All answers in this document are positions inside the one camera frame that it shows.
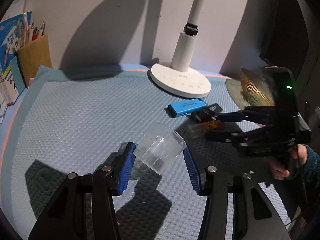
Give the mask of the person's right hand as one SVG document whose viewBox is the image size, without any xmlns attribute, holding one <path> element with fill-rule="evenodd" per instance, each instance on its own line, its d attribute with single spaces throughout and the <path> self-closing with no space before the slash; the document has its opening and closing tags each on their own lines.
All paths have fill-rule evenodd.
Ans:
<svg viewBox="0 0 320 240">
<path fill-rule="evenodd" d="M 306 146 L 299 144 L 297 146 L 293 146 L 290 151 L 288 163 L 278 160 L 275 157 L 267 157 L 267 164 L 274 179 L 284 180 L 290 178 L 296 169 L 305 165 L 307 158 L 308 152 Z"/>
</svg>

